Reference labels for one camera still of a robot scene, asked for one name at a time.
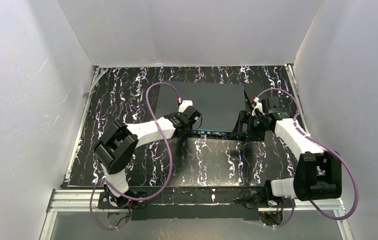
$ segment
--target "floor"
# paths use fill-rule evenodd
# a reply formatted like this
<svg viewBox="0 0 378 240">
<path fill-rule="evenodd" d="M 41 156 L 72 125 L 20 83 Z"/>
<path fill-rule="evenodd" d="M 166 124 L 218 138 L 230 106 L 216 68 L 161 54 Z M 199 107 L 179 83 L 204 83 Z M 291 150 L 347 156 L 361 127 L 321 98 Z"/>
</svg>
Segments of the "floor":
<svg viewBox="0 0 378 240">
<path fill-rule="evenodd" d="M 93 157 L 93 145 L 105 126 L 115 119 L 128 124 L 151 120 L 145 91 L 159 81 L 217 84 L 260 82 L 262 89 L 281 88 L 292 93 L 284 66 L 142 67 L 110 68 L 93 90 L 79 140 L 68 186 L 90 187 L 103 176 Z M 155 107 L 159 90 L 151 91 Z M 282 93 L 286 111 L 296 112 L 292 100 Z M 171 187 L 262 186 L 267 179 L 293 177 L 296 159 L 287 146 L 269 132 L 264 142 L 226 140 L 222 137 L 170 140 L 174 171 Z M 130 186 L 161 186 L 168 172 L 168 155 L 162 140 L 136 149 L 127 166 Z"/>
</svg>

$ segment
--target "black marble table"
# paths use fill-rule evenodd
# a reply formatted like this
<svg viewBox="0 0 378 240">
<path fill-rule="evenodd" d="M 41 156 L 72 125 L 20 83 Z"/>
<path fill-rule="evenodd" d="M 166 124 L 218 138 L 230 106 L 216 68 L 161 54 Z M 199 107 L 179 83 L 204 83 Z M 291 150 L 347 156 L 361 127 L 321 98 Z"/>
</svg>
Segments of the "black marble table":
<svg viewBox="0 0 378 240">
<path fill-rule="evenodd" d="M 110 68 L 94 88 L 68 187 L 92 187 L 104 175 L 94 161 L 94 143 L 105 126 L 115 119 L 128 124 L 150 121 L 145 93 L 152 83 L 159 81 L 260 82 L 262 89 L 258 89 L 258 93 L 269 87 L 292 92 L 284 66 Z M 157 87 L 149 96 L 153 108 L 158 92 Z M 275 95 L 281 97 L 286 111 L 295 114 L 295 103 L 289 97 L 276 91 L 268 93 L 268 96 Z M 264 142 L 202 135 L 175 138 L 169 143 L 174 160 L 170 187 L 259 187 L 267 179 L 289 178 L 295 173 L 296 158 L 271 132 L 266 134 Z M 126 169 L 129 185 L 161 186 L 168 173 L 168 164 L 163 140 L 137 148 Z"/>
</svg>

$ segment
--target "gray wall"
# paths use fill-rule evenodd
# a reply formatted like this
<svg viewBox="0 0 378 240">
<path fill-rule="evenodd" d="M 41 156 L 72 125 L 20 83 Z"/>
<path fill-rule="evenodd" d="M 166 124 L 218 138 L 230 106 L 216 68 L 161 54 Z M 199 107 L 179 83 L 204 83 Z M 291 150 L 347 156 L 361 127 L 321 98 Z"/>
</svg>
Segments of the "gray wall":
<svg viewBox="0 0 378 240">
<path fill-rule="evenodd" d="M 347 160 L 360 201 L 356 239 L 378 239 L 378 1 L 327 0 L 296 56 L 308 128 Z M 352 204 L 344 175 L 342 199 Z"/>
<path fill-rule="evenodd" d="M 323 0 L 59 0 L 102 67 L 292 63 Z"/>
<path fill-rule="evenodd" d="M 0 0 L 0 239 L 40 236 L 92 75 L 56 0 Z"/>
</svg>

